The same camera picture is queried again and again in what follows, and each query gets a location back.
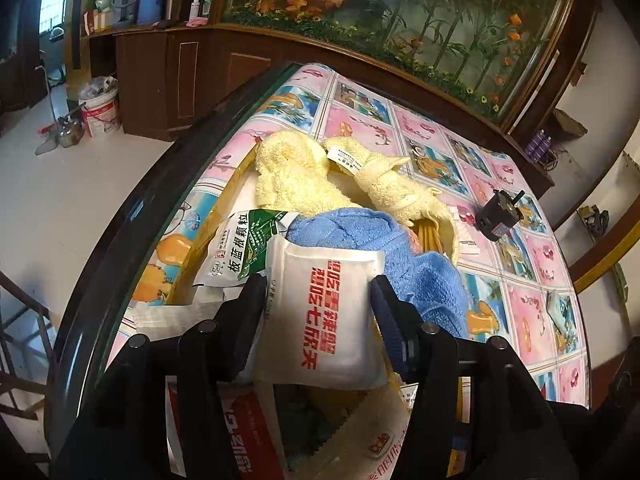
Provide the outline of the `blue towel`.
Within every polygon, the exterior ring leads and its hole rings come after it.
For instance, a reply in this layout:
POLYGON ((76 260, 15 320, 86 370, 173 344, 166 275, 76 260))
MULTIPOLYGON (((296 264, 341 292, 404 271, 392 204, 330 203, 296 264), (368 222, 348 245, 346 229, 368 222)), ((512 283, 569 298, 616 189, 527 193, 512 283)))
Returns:
POLYGON ((286 239, 303 247, 375 250, 384 255, 384 275, 398 299, 413 304, 426 322, 468 339, 468 297, 462 278, 439 252, 415 255, 407 230, 389 214, 341 208, 296 218, 286 239))

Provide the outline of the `green white medicine packet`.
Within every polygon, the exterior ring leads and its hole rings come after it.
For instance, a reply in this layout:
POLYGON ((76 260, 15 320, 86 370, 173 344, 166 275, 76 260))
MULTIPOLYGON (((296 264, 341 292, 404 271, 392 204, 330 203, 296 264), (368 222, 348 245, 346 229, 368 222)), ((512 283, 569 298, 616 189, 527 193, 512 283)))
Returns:
POLYGON ((266 270, 271 237, 288 232, 297 212, 241 210, 221 223, 207 247, 194 286, 229 288, 243 285, 250 274, 266 270))

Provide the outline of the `white black text packet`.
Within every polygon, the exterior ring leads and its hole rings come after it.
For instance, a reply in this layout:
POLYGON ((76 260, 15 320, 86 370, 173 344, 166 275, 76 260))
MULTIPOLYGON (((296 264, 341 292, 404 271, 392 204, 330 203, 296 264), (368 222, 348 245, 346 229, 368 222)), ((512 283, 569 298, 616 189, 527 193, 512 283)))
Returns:
POLYGON ((138 334, 150 341, 181 336, 199 322, 215 317, 221 301, 202 304, 179 304, 178 306, 135 307, 131 317, 138 334))

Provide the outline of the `white red label packet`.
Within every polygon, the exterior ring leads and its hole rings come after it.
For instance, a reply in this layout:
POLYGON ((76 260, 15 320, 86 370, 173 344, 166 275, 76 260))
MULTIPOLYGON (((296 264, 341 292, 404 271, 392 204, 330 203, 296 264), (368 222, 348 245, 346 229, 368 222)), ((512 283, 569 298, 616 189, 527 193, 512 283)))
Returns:
POLYGON ((382 252, 303 247, 273 237, 254 378, 336 390, 386 384, 369 300, 370 281, 383 270, 382 252))

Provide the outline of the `round white red packet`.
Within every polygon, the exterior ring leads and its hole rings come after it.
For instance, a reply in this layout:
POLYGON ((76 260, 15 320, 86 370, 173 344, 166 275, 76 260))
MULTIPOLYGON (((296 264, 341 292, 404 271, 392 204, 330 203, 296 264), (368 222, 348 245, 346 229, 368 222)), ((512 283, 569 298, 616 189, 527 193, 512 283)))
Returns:
MULTIPOLYGON (((220 396, 232 451, 242 478, 285 479, 286 473, 272 442, 255 388, 224 386, 220 396)), ((178 390, 173 382, 166 382, 165 413, 170 470, 186 478, 180 439, 178 390)))

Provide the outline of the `yellow towel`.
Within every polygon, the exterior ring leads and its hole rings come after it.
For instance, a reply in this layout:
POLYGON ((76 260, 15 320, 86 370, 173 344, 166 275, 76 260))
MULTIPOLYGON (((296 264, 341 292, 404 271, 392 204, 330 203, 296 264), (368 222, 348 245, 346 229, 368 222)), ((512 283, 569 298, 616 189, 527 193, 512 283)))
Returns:
POLYGON ((294 130, 271 133, 257 145, 255 202, 259 208, 314 217, 358 207, 328 178, 330 161, 322 146, 294 130))
POLYGON ((328 159, 354 178, 377 210, 390 214, 407 228, 416 221, 431 221, 444 254, 455 266, 458 264, 460 245, 454 215, 438 198, 440 191, 437 188, 429 188, 398 172, 410 162, 409 157, 371 151, 349 136, 326 139, 323 147, 328 159))

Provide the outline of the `colourful patterned tablecloth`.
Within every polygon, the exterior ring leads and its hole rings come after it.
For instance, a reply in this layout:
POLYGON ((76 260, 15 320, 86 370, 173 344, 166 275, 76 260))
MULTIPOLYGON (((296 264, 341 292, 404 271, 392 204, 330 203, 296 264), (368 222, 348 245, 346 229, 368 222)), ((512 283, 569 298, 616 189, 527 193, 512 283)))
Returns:
POLYGON ((303 66, 274 95, 273 107, 248 118, 212 159, 169 222, 168 234, 192 240, 242 159, 288 126, 318 141, 351 136, 371 151, 407 155, 410 162, 401 173, 437 188, 456 220, 471 338, 503 336, 516 345, 548 399, 589 403, 586 333, 568 267, 536 198, 508 155, 487 151, 324 65, 303 66), (475 214, 495 190, 511 196, 525 191, 518 202, 524 219, 498 242, 475 226, 475 214))

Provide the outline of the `yellow cardboard box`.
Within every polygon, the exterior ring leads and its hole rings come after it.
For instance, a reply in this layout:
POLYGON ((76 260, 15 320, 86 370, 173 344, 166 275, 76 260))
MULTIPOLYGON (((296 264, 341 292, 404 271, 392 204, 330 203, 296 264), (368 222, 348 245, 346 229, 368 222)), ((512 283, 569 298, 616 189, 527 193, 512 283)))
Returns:
MULTIPOLYGON (((196 293, 194 284, 196 274, 207 256, 207 247, 214 238, 219 226, 226 221, 235 205, 241 203, 240 196, 248 194, 248 198, 254 197, 255 187, 255 155, 256 148, 252 148, 240 162, 240 166, 234 170, 230 181, 218 197, 213 209, 209 211, 204 220, 200 232, 196 234, 191 248, 186 254, 171 291, 168 292, 166 304, 190 304, 196 293)), ((435 220, 425 217, 414 222, 410 228, 414 233, 410 238, 416 242, 416 248, 422 252, 437 250, 441 254, 449 256, 446 252, 446 236, 442 227, 435 220)))

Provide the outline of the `black power adapter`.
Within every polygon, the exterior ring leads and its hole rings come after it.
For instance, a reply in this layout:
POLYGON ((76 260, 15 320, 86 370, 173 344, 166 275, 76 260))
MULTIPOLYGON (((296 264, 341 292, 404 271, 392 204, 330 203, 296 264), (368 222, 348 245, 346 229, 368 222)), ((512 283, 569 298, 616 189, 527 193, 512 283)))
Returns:
POLYGON ((521 190, 514 196, 506 191, 494 191, 494 196, 475 214, 476 228, 492 242, 498 242, 514 226, 524 219, 518 202, 525 195, 521 190))

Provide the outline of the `purple bottles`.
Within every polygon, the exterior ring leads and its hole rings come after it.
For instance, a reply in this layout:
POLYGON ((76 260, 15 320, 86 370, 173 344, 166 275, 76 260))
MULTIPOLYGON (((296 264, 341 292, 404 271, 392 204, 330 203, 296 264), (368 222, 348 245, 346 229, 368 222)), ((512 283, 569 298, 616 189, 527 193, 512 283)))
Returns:
POLYGON ((551 138, 546 130, 539 129, 535 132, 532 140, 525 147, 525 155, 532 162, 539 162, 541 157, 548 152, 551 145, 551 138))

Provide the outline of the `metal kettle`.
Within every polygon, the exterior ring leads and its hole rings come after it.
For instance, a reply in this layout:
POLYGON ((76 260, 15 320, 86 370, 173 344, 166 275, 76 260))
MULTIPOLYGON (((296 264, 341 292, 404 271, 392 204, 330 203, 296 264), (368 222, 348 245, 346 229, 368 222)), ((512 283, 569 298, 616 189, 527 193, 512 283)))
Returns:
POLYGON ((84 124, 82 123, 82 107, 76 106, 67 114, 56 118, 58 133, 58 145, 62 148, 71 148, 77 145, 84 136, 84 124))

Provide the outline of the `white plastic bucket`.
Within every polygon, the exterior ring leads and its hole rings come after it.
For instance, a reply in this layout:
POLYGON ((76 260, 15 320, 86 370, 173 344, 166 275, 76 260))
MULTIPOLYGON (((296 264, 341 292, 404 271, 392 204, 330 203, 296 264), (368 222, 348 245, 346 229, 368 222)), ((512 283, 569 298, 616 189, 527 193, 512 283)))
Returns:
POLYGON ((118 81, 99 76, 78 92, 82 121, 90 138, 102 139, 119 129, 118 81))

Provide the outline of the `large flower painting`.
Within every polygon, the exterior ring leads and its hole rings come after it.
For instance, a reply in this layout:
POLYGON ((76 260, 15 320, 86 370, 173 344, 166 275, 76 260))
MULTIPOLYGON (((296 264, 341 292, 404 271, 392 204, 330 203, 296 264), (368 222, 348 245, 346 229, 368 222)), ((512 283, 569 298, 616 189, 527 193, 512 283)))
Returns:
POLYGON ((311 38, 425 81, 499 125, 516 114, 573 0, 227 0, 228 23, 311 38))

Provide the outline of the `dark wooden shelf cabinet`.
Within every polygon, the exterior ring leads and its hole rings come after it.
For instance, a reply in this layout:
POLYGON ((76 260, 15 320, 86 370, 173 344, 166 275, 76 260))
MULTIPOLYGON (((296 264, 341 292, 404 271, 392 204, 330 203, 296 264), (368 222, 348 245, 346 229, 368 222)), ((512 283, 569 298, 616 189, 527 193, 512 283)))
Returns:
POLYGON ((158 140, 178 136, 248 80, 283 62, 317 62, 365 87, 412 104, 456 133, 504 151, 518 162, 536 195, 551 186, 514 139, 516 114, 499 125, 394 66, 334 44, 269 28, 228 23, 227 0, 164 0, 160 20, 138 25, 139 0, 68 0, 68 69, 80 82, 113 76, 129 133, 158 140))

